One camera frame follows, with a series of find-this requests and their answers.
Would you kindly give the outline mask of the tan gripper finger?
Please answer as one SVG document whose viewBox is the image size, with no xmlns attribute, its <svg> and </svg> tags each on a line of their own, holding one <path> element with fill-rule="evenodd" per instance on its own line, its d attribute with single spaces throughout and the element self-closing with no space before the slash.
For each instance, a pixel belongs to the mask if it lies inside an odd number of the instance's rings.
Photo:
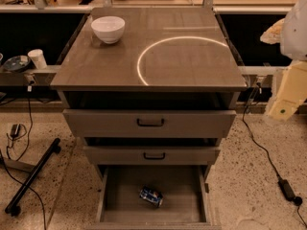
<svg viewBox="0 0 307 230">
<path fill-rule="evenodd" d="M 284 19 L 280 19 L 271 25 L 260 36 L 260 40 L 267 44 L 276 44 L 280 42 L 281 31 L 283 28 Z"/>
<path fill-rule="evenodd" d="M 287 121 L 306 100 L 307 62 L 294 60 L 289 66 L 276 72 L 266 116 L 276 121 Z"/>
</svg>

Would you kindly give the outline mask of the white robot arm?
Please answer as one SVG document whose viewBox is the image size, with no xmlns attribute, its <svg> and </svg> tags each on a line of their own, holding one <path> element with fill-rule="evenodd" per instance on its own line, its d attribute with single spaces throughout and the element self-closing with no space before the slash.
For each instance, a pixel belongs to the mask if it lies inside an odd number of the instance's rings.
<svg viewBox="0 0 307 230">
<path fill-rule="evenodd" d="M 284 19 L 260 36 L 267 44 L 280 44 L 280 52 L 292 60 L 282 71 L 279 87 L 270 98 L 266 115 L 287 121 L 307 100 L 307 0 L 298 0 Z"/>
</svg>

